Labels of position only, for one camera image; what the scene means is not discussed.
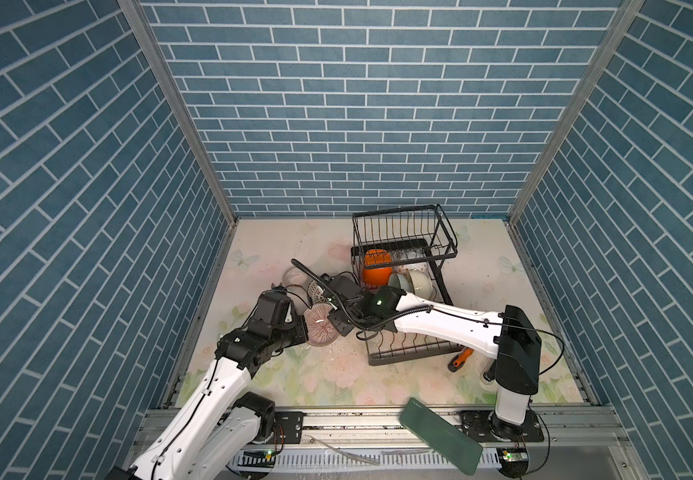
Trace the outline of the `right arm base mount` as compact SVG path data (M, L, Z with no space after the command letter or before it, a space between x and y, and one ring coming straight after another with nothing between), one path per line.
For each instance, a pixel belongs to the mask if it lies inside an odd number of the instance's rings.
M463 410L459 414L464 434L478 442L542 443L544 428L537 414L526 411L524 422L515 425L500 420L494 410Z

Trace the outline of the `orange plastic bowl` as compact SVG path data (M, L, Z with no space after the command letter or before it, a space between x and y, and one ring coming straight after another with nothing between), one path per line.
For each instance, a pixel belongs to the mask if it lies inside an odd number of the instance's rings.
M370 249L367 251L362 268L364 284L370 289L388 285L390 277L394 273L391 263L392 256L387 250Z

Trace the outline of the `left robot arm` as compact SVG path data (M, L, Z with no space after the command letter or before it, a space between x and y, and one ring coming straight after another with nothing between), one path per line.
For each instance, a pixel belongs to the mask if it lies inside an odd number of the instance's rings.
M248 391L258 370L308 341L306 321L282 287L260 294L242 326L218 340L188 401L129 468L108 479L212 479L252 442L276 436L274 401Z

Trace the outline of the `cream bowl striped outside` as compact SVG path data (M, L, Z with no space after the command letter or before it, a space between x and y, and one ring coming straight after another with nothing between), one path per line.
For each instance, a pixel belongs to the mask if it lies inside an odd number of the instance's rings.
M411 292L417 297L433 300L436 296L432 279L428 274L421 270L409 270L407 272L408 280L411 284Z

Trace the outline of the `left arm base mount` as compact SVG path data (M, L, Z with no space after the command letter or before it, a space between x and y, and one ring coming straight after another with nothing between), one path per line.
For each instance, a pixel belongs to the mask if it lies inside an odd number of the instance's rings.
M258 429L252 443L270 444L275 439L286 444L300 444L302 441L304 412L278 411L274 401L252 392L236 400L234 407L246 408L258 417Z

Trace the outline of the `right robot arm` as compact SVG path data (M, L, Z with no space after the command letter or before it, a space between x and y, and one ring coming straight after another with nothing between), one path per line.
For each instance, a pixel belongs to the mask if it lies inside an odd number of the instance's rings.
M391 286L371 291L350 277L326 275L318 285L334 303L330 322L338 329L426 335L492 359L496 418L514 426L525 422L531 397L539 390L543 340L522 309L466 310Z

